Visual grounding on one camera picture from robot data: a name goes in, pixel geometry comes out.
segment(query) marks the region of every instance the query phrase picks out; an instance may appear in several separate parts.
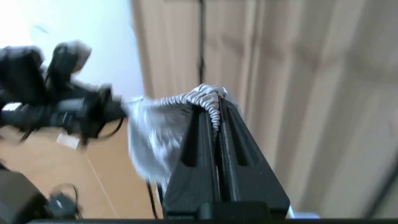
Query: fabric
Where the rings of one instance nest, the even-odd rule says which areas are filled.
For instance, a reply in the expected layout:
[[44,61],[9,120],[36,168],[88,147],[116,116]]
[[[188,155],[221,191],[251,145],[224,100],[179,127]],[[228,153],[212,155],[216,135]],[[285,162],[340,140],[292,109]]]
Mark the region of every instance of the fabric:
[[125,101],[129,116],[129,154],[137,173],[165,192],[173,168],[180,155],[180,144],[188,126],[191,105],[206,109],[211,118],[214,135],[220,126],[218,97],[233,102],[225,88],[202,84],[189,93],[161,99],[144,96]]

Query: curtain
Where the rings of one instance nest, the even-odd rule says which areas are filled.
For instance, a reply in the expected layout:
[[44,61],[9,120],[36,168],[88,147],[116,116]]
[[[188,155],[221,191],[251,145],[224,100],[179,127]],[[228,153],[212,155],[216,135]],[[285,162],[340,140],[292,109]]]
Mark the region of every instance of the curtain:
[[[132,0],[149,96],[198,85],[199,7]],[[205,82],[239,100],[294,210],[363,217],[394,162],[397,11],[395,0],[205,1]]]

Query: white cloth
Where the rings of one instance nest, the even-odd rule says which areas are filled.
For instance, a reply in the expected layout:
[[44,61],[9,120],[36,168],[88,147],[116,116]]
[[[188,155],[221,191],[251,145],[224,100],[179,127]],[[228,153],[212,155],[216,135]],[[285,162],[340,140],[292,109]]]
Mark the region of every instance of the white cloth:
[[137,173],[149,182],[160,184],[165,192],[181,155],[180,143],[187,130],[191,105],[201,106],[209,112],[216,134],[220,126],[219,96],[239,109],[225,88],[209,84],[159,100],[141,96],[125,101],[124,109],[129,116],[129,154]]

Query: black device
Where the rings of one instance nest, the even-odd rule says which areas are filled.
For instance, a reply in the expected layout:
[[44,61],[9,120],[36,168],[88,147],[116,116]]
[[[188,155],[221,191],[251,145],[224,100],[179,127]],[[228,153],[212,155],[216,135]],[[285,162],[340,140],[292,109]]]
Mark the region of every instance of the black device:
[[[68,45],[54,50],[44,79],[38,52],[29,49],[0,52],[0,126],[17,127],[26,138],[43,127],[61,127],[79,134],[87,144],[88,139],[99,138],[106,123],[126,117],[109,87],[88,90],[70,82],[78,58]],[[34,82],[20,81],[25,78]],[[244,121],[222,98],[220,113],[221,126],[214,138],[209,114],[192,106],[181,158],[160,196],[164,220],[76,220],[70,214],[77,205],[68,197],[58,194],[47,200],[26,177],[0,164],[0,223],[373,222],[285,220],[289,198]]]

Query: wooden floor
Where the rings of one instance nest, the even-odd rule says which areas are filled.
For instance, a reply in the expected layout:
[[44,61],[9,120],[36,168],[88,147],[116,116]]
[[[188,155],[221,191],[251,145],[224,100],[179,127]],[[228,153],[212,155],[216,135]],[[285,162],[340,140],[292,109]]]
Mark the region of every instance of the wooden floor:
[[[107,125],[104,132],[115,126]],[[45,134],[33,134],[19,145],[2,140],[0,159],[45,195],[58,184],[75,184],[84,218],[153,218],[146,183],[128,157],[126,126],[110,139],[90,142],[86,152]],[[162,213],[158,203],[157,211]]]

